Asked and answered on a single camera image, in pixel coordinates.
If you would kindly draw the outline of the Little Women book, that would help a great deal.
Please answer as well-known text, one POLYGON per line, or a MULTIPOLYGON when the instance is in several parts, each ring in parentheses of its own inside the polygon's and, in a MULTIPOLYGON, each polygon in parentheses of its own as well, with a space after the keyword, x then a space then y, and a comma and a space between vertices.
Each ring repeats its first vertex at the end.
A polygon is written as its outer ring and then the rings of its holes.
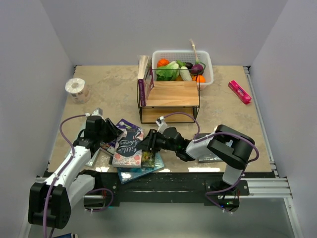
POLYGON ((140 168, 142 150, 136 146, 143 140, 144 130, 138 127, 121 131, 115 143, 112 165, 116 168, 140 168))

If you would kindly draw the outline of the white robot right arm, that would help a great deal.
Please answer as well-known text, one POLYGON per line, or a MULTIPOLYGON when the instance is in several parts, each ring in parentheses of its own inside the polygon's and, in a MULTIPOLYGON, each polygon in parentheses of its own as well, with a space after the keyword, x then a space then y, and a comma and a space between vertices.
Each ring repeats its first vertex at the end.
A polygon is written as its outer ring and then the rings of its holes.
POLYGON ((175 127, 168 127, 163 132, 151 129, 136 148, 147 152, 159 152, 161 149, 173 151, 184 162, 194 161, 200 157, 215 155, 226 163, 225 172, 220 183, 221 190, 207 194, 233 194, 238 189, 247 165, 256 161, 259 150, 255 141, 223 124, 215 132, 198 139, 186 139, 175 127))

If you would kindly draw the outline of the purple Treehouse paperback book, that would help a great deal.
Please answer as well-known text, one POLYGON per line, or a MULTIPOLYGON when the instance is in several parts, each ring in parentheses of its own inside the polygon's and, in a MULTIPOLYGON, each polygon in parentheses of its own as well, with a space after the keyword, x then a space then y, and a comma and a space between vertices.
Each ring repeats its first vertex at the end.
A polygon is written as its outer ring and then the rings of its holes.
POLYGON ((150 91, 154 87, 152 57, 146 55, 138 56, 138 89, 139 89, 139 104, 145 107, 150 91))

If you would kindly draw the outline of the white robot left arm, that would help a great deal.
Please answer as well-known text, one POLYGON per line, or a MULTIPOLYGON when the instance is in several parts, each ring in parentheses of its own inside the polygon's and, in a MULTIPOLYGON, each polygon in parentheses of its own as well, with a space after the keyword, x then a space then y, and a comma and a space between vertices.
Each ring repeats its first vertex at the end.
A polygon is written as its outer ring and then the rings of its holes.
POLYGON ((110 119, 87 114, 85 127, 74 142, 66 140, 71 149, 61 165, 44 182, 31 186, 28 222, 63 229, 76 203, 88 192, 98 194, 103 188, 101 180, 81 174, 81 169, 96 155, 100 143, 112 142, 121 134, 110 119))

